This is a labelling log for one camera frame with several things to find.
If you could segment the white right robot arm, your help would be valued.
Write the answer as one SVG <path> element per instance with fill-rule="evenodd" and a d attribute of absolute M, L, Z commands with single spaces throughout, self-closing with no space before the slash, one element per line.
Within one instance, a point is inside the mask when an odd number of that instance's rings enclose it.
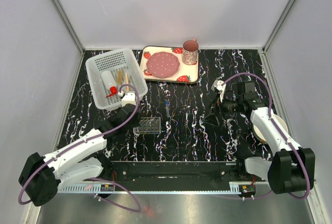
<path fill-rule="evenodd" d="M 237 82 L 234 100 L 225 98 L 226 84 L 222 80 L 213 82 L 212 90 L 217 96 L 210 104 L 210 113 L 203 122 L 219 125 L 219 114 L 240 113 L 246 115 L 270 147 L 273 159 L 261 157 L 242 159 L 236 167 L 236 176 L 248 180 L 253 175 L 267 181 L 273 193 L 304 191 L 309 193 L 314 186 L 315 154 L 310 148 L 302 148 L 279 123 L 269 101 L 259 98 L 253 81 Z"/>

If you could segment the white red-capped wash bottle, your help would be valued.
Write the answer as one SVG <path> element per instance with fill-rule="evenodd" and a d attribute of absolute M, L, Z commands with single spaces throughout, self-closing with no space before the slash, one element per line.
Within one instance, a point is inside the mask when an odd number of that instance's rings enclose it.
<path fill-rule="evenodd" d="M 110 71 L 104 71 L 101 73 L 101 78 L 106 88 L 106 98 L 116 95 L 118 89 L 112 73 Z"/>

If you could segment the clear test tube rack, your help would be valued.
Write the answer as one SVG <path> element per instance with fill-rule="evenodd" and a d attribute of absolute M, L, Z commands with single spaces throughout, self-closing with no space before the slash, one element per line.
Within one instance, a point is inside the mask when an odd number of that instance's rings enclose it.
<path fill-rule="evenodd" d="M 139 125 L 133 128 L 136 135 L 160 134 L 161 118 L 160 117 L 143 117 L 140 119 Z"/>

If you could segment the brown test tube brush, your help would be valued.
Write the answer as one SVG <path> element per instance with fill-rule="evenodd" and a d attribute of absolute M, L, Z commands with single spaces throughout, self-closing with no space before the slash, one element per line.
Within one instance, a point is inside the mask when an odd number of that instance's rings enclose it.
<path fill-rule="evenodd" d="M 122 77 L 123 77 L 123 72 L 121 70 L 118 71 L 117 73 L 117 86 L 120 86 L 122 83 Z"/>

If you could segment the wooden test tube clamp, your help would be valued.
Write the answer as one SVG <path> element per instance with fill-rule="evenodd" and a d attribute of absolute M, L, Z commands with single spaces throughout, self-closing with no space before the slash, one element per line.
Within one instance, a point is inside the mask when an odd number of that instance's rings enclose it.
<path fill-rule="evenodd" d="M 130 84 L 130 76 L 128 73 L 125 73 L 125 81 L 126 81 L 126 84 L 129 85 Z M 130 92 L 131 88 L 129 86 L 126 86 L 126 91 L 127 92 Z"/>

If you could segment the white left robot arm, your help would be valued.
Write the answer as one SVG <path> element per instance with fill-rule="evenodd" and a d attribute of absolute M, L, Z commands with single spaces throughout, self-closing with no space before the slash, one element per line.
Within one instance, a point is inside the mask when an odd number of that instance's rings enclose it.
<path fill-rule="evenodd" d="M 114 118 L 104 120 L 67 146 L 43 156 L 37 152 L 31 154 L 18 179 L 19 204 L 42 206 L 60 190 L 79 181 L 96 177 L 109 179 L 111 166 L 93 157 L 93 153 L 105 149 L 125 129 L 137 124 L 137 110 L 137 105 L 126 104 Z"/>

